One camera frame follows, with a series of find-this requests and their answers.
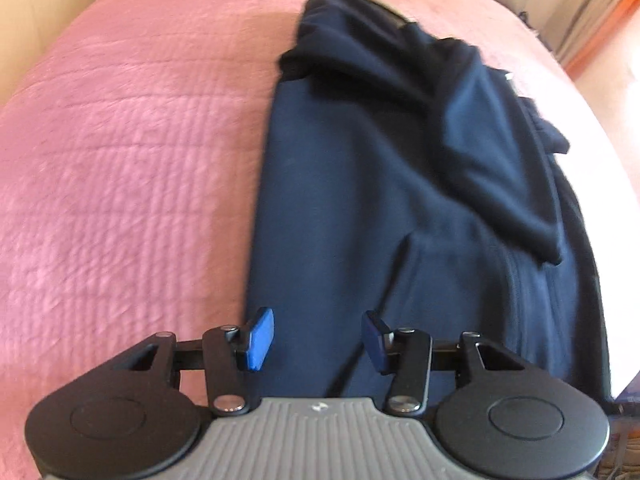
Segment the pink quilted bedspread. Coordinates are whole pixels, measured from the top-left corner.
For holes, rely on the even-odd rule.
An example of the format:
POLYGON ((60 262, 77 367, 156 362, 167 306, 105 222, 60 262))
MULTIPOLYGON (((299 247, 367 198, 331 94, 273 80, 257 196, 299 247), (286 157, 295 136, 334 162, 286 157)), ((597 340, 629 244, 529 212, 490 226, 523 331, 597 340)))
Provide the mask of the pink quilted bedspread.
MULTIPOLYGON (((172 328, 241 309, 278 55, 306 0, 98 0, 1 109, 1 474, 31 479, 30 409, 172 328)), ((611 154, 577 91, 494 0, 383 0, 514 73, 572 142, 561 160, 586 214, 589 157, 611 154)))

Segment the beige curtain orange trim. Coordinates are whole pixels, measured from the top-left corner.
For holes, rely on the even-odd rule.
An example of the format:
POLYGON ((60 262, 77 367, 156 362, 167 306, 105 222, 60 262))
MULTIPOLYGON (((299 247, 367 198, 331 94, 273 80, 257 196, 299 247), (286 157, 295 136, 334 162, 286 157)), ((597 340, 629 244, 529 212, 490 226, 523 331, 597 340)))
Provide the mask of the beige curtain orange trim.
POLYGON ((579 77, 639 10, 639 0, 526 0, 526 23, 570 78, 579 77))

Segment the navy track pants white stripes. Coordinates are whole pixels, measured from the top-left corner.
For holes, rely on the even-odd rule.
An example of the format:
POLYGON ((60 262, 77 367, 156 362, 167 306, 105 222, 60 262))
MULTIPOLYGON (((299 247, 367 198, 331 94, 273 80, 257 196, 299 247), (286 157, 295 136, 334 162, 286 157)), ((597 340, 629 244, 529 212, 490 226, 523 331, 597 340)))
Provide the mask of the navy track pants white stripes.
POLYGON ((360 322, 503 344, 593 399, 611 375, 570 146, 477 48, 368 0, 308 0, 280 58, 247 307, 264 396, 372 396, 360 322))

